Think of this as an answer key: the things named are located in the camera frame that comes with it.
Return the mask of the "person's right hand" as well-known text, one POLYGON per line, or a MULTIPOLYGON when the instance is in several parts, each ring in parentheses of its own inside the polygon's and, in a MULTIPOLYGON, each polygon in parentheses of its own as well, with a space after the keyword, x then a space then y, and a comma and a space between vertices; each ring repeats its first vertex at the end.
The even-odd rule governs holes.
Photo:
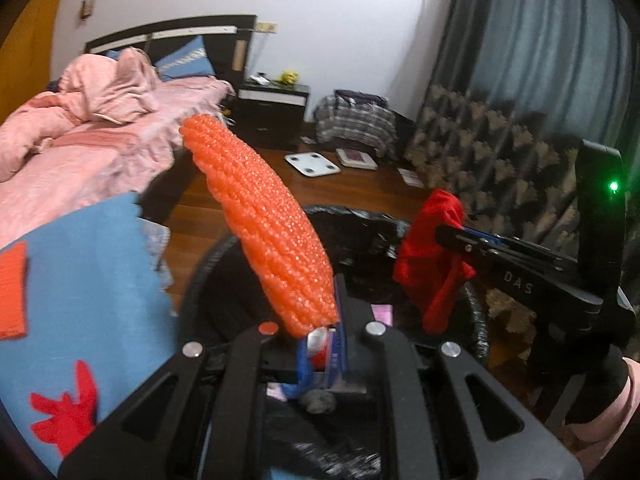
POLYGON ((587 479, 639 477, 639 363, 612 346, 588 370, 567 413, 563 442, 587 479))

